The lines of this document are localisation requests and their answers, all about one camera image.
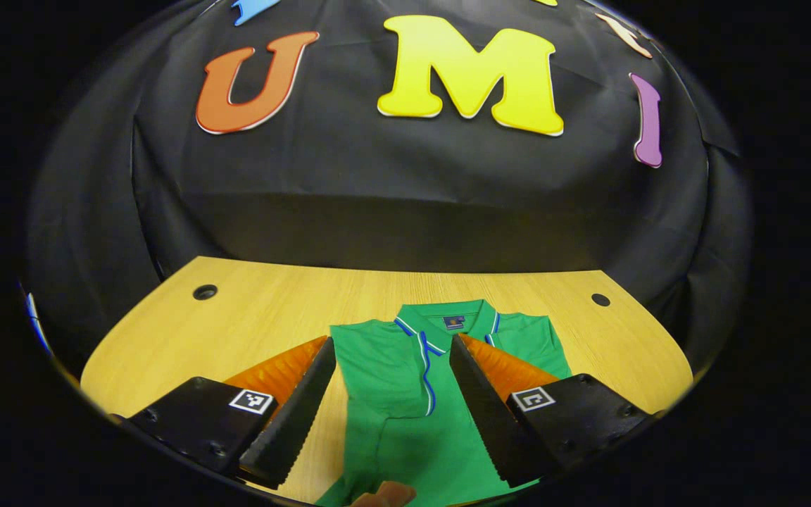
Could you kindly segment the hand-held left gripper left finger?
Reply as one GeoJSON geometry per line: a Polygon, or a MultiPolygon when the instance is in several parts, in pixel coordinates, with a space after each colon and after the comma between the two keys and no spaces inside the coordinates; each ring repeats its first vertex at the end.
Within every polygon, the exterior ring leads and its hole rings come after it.
{"type": "Polygon", "coordinates": [[[149,443],[216,475],[279,488],[336,368],[321,336],[219,382],[194,376],[126,419],[149,443]]]}

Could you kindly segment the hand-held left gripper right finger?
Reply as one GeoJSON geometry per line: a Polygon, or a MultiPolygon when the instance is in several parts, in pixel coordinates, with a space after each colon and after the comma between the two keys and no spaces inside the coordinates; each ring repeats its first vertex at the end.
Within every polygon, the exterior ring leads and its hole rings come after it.
{"type": "Polygon", "coordinates": [[[453,336],[448,356],[487,455],[510,487],[579,468],[653,422],[588,373],[557,377],[466,334],[453,336]]]}

